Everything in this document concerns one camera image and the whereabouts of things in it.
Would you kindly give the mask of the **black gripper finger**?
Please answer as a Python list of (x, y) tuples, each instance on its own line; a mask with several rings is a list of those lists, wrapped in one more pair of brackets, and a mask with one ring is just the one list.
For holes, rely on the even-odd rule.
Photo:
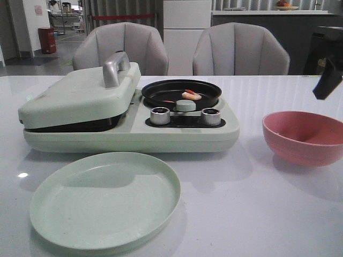
[(313, 94), (318, 100), (325, 100), (342, 82), (342, 59), (326, 60), (324, 72), (313, 89)]

